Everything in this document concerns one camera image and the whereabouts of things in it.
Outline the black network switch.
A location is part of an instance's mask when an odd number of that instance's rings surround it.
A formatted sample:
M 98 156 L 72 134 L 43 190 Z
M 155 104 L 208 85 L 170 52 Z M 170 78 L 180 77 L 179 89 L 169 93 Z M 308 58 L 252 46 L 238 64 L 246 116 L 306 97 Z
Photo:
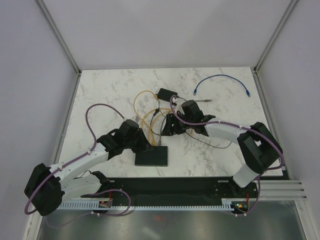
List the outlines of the black network switch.
M 167 167 L 168 166 L 168 147 L 153 146 L 135 155 L 135 166 L 138 167 Z

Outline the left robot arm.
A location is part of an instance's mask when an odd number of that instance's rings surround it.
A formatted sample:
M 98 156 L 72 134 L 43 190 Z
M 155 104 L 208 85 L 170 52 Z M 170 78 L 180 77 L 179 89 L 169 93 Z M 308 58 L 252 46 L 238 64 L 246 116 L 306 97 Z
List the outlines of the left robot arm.
M 140 154 L 152 149 L 142 128 L 130 119 L 119 128 L 97 138 L 92 149 L 65 163 L 46 166 L 38 164 L 32 171 L 24 189 L 28 201 L 24 212 L 29 215 L 29 205 L 42 217 L 53 213 L 62 202 L 82 195 L 105 197 L 110 190 L 107 182 L 96 175 L 80 179 L 86 170 L 121 155 L 124 150 Z

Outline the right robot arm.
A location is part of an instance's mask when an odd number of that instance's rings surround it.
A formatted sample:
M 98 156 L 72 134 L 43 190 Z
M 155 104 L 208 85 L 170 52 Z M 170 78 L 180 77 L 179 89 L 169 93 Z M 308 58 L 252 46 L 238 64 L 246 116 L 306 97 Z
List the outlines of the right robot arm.
M 203 114 L 194 100 L 177 104 L 176 98 L 173 95 L 168 101 L 171 113 L 166 116 L 161 136 L 181 135 L 192 129 L 199 135 L 237 144 L 244 164 L 232 176 L 232 182 L 228 185 L 232 196 L 241 197 L 246 193 L 247 186 L 252 181 L 273 170 L 272 164 L 275 161 L 280 160 L 279 168 L 284 165 L 283 150 L 263 123 L 243 126 L 221 120 L 214 115 Z

